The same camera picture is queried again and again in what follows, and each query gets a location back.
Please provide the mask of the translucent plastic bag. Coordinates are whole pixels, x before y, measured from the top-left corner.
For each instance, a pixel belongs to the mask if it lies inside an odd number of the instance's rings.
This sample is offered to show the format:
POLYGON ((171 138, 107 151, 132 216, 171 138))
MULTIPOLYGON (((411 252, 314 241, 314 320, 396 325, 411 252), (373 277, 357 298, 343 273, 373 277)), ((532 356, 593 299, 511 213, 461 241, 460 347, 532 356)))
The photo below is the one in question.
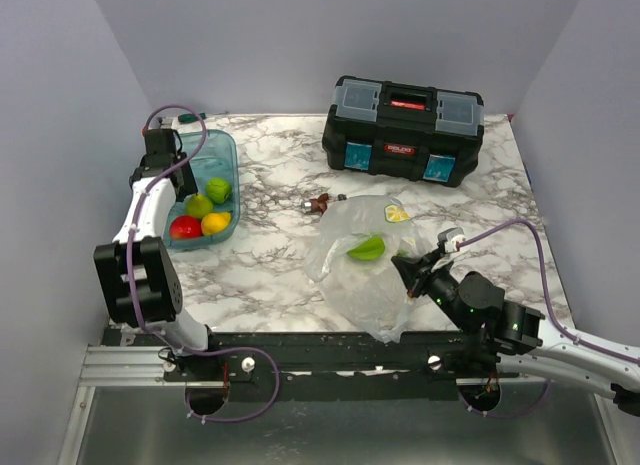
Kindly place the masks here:
POLYGON ((420 258, 430 247, 399 199, 354 196, 328 205, 305 257, 304 271, 327 306, 358 330, 383 343, 398 342, 415 301, 407 296, 391 258, 420 258), (372 236, 385 241, 381 258, 359 261, 347 255, 372 236))

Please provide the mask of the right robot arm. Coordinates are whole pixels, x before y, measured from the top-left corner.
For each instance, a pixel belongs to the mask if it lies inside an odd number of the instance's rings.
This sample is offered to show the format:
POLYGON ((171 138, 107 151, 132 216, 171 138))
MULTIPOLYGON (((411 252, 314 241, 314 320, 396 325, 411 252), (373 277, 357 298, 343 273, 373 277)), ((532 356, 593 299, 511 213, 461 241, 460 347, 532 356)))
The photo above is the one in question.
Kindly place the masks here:
POLYGON ((629 415, 639 413, 639 350, 553 323, 549 314, 506 299, 478 272, 456 280, 438 253, 391 262, 409 298, 429 297, 461 332, 450 352, 431 353, 437 373, 491 377, 499 370, 537 373, 594 387, 629 415))

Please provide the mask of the green fake pear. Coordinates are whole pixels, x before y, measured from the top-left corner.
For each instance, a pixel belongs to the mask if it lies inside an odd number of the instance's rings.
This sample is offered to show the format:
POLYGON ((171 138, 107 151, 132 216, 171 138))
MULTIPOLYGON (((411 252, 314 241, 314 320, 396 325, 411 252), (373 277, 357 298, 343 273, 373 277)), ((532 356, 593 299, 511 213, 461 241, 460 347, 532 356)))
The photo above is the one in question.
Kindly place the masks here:
POLYGON ((185 202, 185 214, 195 219, 201 220, 213 212, 214 204, 206 195, 196 193, 185 202))

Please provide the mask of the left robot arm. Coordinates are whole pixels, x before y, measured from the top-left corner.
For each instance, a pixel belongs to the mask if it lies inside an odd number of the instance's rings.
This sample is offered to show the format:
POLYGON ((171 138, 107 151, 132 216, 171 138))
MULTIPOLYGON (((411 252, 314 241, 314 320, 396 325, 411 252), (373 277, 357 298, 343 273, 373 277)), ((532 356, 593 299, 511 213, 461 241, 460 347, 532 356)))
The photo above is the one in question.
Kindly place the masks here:
MULTIPOLYGON (((183 307, 181 283, 163 242, 175 203, 198 191, 191 160, 207 145, 204 130, 191 152, 173 129, 144 129, 146 153, 130 177, 132 201, 120 232, 94 250, 94 264, 108 313, 115 323, 161 340, 175 365, 186 364, 201 380, 214 378, 223 361, 263 358, 274 376, 274 357, 256 346, 220 347, 211 329, 183 307)), ((417 259, 426 244, 410 220, 387 211, 400 203, 358 196, 329 208, 311 253, 311 279, 332 292, 331 303, 371 339, 397 343, 416 292, 402 284, 398 259, 417 259)))

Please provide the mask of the red fake apple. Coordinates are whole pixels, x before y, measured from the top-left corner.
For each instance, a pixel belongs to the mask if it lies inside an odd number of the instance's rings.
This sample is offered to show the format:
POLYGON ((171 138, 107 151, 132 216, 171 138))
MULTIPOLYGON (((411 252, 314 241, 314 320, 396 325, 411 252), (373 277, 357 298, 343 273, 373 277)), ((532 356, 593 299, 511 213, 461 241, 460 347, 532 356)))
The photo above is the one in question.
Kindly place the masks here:
POLYGON ((176 217, 169 226, 169 237, 172 240, 190 240, 201 236, 201 221, 190 215, 176 217))

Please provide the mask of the green fake lime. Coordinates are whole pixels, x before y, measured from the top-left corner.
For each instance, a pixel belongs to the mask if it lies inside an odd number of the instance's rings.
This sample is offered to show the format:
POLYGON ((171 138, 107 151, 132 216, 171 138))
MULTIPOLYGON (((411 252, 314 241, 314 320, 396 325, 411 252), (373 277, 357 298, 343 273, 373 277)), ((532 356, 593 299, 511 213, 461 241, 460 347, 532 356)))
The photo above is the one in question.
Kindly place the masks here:
POLYGON ((220 177, 211 178, 205 187, 207 197, 217 205, 222 205, 232 195, 232 185, 220 177))

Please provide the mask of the yellow fake lemon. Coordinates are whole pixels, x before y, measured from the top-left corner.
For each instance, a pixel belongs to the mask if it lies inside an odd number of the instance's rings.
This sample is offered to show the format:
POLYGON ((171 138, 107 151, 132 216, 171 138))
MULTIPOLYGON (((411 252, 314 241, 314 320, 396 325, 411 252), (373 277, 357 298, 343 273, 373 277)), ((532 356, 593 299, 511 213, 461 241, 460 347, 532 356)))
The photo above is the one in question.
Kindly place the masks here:
POLYGON ((211 212, 205 215, 201 221, 201 233, 203 236, 212 236, 226 230, 232 222, 230 212, 211 212))

